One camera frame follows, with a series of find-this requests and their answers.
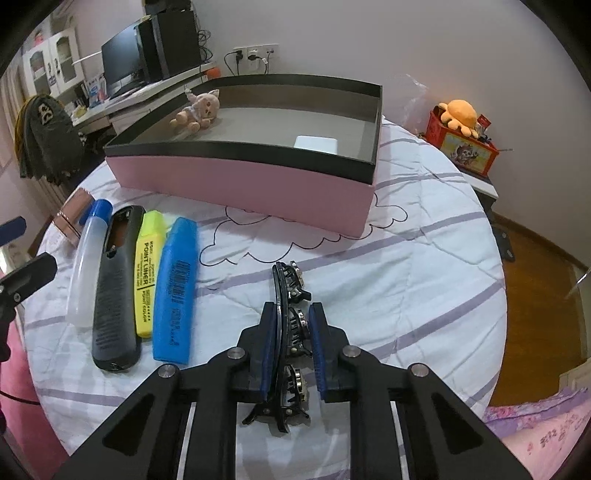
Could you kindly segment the pink floral bedding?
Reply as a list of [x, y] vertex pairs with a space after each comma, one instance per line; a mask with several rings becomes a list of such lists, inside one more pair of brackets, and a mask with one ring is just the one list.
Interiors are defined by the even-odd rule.
[[483, 421], [534, 479], [549, 479], [590, 422], [590, 390], [566, 388], [538, 402], [489, 407]]

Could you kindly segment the chair with dark jacket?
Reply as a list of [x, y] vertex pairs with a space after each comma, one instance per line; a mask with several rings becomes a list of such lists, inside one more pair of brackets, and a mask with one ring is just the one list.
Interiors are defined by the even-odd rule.
[[29, 98], [15, 123], [14, 149], [20, 177], [59, 186], [82, 165], [85, 148], [59, 101], [48, 94]]

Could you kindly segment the orange octopus plush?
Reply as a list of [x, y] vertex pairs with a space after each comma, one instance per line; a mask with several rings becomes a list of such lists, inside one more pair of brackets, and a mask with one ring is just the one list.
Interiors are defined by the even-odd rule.
[[440, 103], [440, 121], [450, 130], [460, 131], [468, 138], [479, 138], [477, 125], [477, 112], [473, 106], [462, 99], [455, 99], [449, 103]]

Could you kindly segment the low white black cabinet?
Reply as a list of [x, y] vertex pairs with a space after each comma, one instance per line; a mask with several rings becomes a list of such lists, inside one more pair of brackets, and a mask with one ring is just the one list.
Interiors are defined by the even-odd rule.
[[[423, 140], [425, 140], [425, 133], [422, 133], [420, 137]], [[486, 177], [483, 177], [475, 173], [468, 172], [467, 170], [461, 169], [458, 166], [456, 167], [460, 170], [460, 172], [464, 175], [465, 179], [475, 190], [475, 193], [478, 199], [480, 200], [485, 210], [485, 213], [489, 217], [493, 218], [494, 214], [492, 213], [492, 207], [494, 203], [499, 199], [499, 194], [489, 178], [489, 172]]]

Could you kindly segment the black floor scale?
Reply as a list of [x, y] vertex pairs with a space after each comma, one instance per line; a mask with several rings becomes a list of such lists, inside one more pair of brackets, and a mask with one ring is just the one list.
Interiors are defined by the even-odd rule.
[[501, 258], [507, 262], [515, 261], [515, 254], [508, 233], [498, 225], [492, 226]]

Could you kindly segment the black hair clip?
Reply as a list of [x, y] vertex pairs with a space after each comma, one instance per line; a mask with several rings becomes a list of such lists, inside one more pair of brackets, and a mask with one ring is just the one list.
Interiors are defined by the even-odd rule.
[[294, 360], [311, 356], [310, 331], [298, 308], [311, 300], [297, 263], [277, 261], [271, 267], [274, 300], [263, 306], [259, 323], [242, 331], [238, 346], [249, 354], [249, 374], [243, 388], [253, 407], [242, 420], [245, 425], [259, 418], [272, 419], [276, 429], [287, 433], [287, 420], [308, 418], [308, 386]]

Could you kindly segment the yellow highlighter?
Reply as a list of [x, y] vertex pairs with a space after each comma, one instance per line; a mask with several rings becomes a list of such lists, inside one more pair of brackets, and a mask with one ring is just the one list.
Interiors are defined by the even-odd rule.
[[166, 240], [162, 214], [151, 210], [143, 215], [135, 245], [134, 258], [134, 318], [136, 333], [149, 338], [152, 333], [155, 286], [161, 251]]

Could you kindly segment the black computer tower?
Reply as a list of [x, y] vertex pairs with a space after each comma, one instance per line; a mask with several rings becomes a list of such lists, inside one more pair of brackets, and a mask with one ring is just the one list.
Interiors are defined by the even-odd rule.
[[193, 11], [168, 11], [136, 25], [145, 75], [165, 80], [201, 65], [197, 19]]

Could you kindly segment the blue highlighter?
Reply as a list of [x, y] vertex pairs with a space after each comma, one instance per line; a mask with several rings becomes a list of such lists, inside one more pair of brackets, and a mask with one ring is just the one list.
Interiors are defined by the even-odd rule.
[[178, 217], [164, 243], [156, 281], [153, 358], [186, 365], [197, 282], [197, 224]]

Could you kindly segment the clear bottle blue cap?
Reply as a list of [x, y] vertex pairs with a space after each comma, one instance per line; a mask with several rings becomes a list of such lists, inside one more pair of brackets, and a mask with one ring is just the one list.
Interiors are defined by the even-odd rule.
[[92, 326], [101, 256], [112, 210], [112, 204], [105, 199], [92, 204], [77, 246], [65, 318], [80, 329]]

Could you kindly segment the clear plastic bag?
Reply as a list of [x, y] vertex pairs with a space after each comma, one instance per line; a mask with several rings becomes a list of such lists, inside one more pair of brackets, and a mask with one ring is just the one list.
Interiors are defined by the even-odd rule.
[[411, 133], [419, 134], [427, 128], [430, 112], [436, 104], [436, 98], [428, 86], [411, 75], [405, 75], [405, 82], [406, 100], [402, 125]]

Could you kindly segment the bottle with orange cap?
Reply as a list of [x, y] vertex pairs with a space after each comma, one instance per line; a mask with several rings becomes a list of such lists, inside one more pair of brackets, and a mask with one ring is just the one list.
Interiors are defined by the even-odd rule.
[[206, 77], [208, 80], [214, 80], [217, 78], [221, 78], [221, 70], [217, 67], [208, 69], [206, 72]]

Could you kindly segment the pink plush doll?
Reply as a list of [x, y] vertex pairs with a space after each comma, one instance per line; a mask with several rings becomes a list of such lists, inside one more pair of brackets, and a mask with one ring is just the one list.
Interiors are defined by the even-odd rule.
[[170, 127], [175, 131], [181, 129], [190, 133], [196, 133], [211, 127], [216, 119], [221, 103], [219, 103], [219, 90], [214, 89], [201, 94], [194, 94], [186, 89], [184, 91], [188, 105], [169, 121]]

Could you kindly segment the red printed storage crate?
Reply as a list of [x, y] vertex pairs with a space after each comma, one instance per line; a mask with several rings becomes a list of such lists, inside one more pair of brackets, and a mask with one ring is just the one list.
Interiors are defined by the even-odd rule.
[[430, 112], [425, 140], [441, 150], [456, 166], [486, 177], [499, 155], [498, 149], [492, 143], [483, 143], [449, 129], [440, 120], [442, 112], [439, 106]]

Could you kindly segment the rose gold round tin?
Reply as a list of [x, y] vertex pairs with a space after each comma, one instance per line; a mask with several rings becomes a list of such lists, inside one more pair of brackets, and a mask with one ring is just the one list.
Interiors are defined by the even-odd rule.
[[84, 224], [94, 202], [94, 197], [87, 190], [78, 188], [53, 219], [53, 225], [74, 247], [81, 239]]

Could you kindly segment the white glass door cabinet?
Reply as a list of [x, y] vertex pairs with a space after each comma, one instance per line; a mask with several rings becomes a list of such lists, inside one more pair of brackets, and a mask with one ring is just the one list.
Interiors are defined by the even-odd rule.
[[48, 94], [57, 98], [85, 81], [74, 28], [25, 52], [22, 66], [29, 96]]

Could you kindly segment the white striped quilt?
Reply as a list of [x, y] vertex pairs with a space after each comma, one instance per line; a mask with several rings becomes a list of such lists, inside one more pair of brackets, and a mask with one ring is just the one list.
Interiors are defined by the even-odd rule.
[[[84, 182], [117, 210], [141, 205], [171, 225], [199, 227], [201, 266], [190, 366], [236, 344], [273, 299], [271, 263], [294, 260], [331, 325], [384, 363], [427, 364], [482, 417], [503, 360], [507, 300], [491, 225], [472, 187], [436, 148], [384, 119], [374, 205], [362, 238], [280, 218], [121, 188], [106, 163]], [[75, 251], [49, 227], [40, 247], [56, 259], [55, 279], [25, 302], [24, 342], [33, 384], [58, 439], [73, 453], [157, 366], [151, 342], [138, 363], [107, 373], [92, 360], [90, 331], [65, 320]], [[236, 479], [349, 478], [348, 405], [318, 398], [310, 422], [281, 435], [262, 421], [240, 425]]]

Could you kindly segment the white rectangular box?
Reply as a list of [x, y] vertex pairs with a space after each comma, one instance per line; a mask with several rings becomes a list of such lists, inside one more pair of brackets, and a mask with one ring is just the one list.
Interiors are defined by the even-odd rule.
[[329, 137], [301, 135], [295, 139], [294, 148], [337, 155], [338, 140]]

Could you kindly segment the white wall power outlet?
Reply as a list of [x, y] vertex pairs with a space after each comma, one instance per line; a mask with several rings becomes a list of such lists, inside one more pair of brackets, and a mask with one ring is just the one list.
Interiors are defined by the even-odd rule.
[[240, 46], [233, 49], [235, 52], [240, 52], [242, 54], [242, 59], [246, 62], [254, 62], [279, 53], [279, 44], [267, 43], [262, 45]]

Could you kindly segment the white desk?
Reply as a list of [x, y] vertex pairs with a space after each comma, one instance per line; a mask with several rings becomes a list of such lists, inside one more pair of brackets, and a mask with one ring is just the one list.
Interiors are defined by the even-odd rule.
[[85, 135], [105, 128], [112, 128], [118, 135], [143, 116], [183, 94], [185, 89], [192, 89], [207, 81], [205, 72], [214, 67], [218, 68], [213, 62], [206, 63], [114, 99], [108, 99], [73, 120], [73, 126]]

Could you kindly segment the black computer monitor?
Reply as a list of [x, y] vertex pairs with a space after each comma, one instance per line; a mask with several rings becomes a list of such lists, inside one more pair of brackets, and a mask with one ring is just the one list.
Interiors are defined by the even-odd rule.
[[142, 53], [146, 21], [135, 22], [101, 47], [103, 75], [109, 98], [115, 98], [147, 84]]

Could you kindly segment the pink black storage box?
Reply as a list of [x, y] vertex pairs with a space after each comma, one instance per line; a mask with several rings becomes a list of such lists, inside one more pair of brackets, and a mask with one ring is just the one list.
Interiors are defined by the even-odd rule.
[[[169, 121], [185, 93], [137, 120], [105, 149], [126, 188], [274, 216], [358, 238], [376, 191], [383, 89], [358, 80], [270, 74], [222, 77], [211, 127]], [[338, 140], [338, 154], [294, 148], [297, 136]]]

